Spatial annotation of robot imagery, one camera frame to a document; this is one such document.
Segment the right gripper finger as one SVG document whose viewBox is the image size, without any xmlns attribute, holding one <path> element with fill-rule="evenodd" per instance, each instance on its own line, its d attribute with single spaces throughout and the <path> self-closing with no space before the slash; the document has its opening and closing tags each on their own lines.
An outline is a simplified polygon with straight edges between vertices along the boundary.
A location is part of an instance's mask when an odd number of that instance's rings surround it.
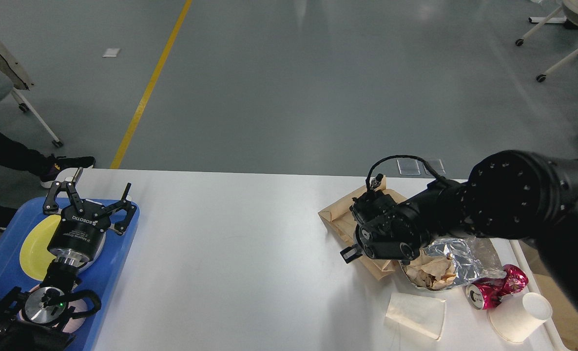
<svg viewBox="0 0 578 351">
<path fill-rule="evenodd" d="M 340 255 L 342 256 L 342 259 L 344 260 L 345 264 L 349 264 L 354 260 L 363 257 L 364 251 L 361 245 L 353 244 L 342 249 L 340 251 Z"/>
</svg>

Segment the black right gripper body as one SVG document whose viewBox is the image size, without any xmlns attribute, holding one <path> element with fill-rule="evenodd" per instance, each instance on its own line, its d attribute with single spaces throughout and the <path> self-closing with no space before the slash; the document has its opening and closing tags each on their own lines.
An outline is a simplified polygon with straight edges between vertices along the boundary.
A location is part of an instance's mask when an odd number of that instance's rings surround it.
<svg viewBox="0 0 578 351">
<path fill-rule="evenodd" d="M 365 229 L 355 229 L 354 230 L 354 245 L 356 246 L 356 251 L 360 256 L 367 256 L 365 252 L 365 234 L 367 231 Z"/>
</svg>

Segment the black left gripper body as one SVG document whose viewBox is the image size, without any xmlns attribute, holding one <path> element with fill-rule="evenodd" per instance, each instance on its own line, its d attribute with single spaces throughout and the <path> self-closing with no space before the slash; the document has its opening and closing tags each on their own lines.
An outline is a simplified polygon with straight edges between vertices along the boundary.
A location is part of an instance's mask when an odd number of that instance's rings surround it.
<svg viewBox="0 0 578 351">
<path fill-rule="evenodd" d="M 111 226 L 108 216 L 95 211 L 78 214 L 69 205 L 61 212 L 61 220 L 47 245 L 57 262 L 74 266 L 90 266 L 100 256 Z"/>
</svg>

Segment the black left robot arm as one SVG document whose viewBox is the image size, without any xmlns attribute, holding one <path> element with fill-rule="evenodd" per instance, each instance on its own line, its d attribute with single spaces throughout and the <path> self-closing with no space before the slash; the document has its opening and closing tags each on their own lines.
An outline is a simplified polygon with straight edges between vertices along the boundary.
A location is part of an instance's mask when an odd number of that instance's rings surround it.
<svg viewBox="0 0 578 351">
<path fill-rule="evenodd" d="M 90 351 L 131 248 L 139 207 L 82 198 L 82 169 L 22 205 L 0 239 L 0 351 Z"/>
</svg>

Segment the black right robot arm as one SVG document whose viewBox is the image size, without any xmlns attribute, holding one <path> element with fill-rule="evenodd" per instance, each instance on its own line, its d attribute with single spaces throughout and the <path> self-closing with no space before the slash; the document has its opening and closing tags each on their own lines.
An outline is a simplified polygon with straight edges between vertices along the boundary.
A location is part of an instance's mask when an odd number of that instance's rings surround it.
<svg viewBox="0 0 578 351">
<path fill-rule="evenodd" d="M 439 237 L 531 241 L 541 261 L 578 311 L 578 158 L 507 150 L 481 160 L 467 182 L 427 170 L 435 178 L 403 202 L 366 190 L 349 210 L 356 221 L 346 263 L 360 257 L 417 258 Z"/>
</svg>

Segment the red object under arm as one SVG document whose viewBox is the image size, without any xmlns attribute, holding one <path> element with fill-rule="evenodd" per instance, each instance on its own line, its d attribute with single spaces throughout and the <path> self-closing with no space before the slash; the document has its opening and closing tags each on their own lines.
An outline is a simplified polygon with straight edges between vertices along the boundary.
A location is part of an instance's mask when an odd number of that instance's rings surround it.
<svg viewBox="0 0 578 351">
<path fill-rule="evenodd" d="M 505 272 L 502 278 L 480 278 L 466 286 L 465 296 L 472 307 L 477 310 L 496 308 L 503 297 L 520 293 L 529 284 L 527 274 L 518 266 L 506 264 L 502 269 Z"/>
</svg>

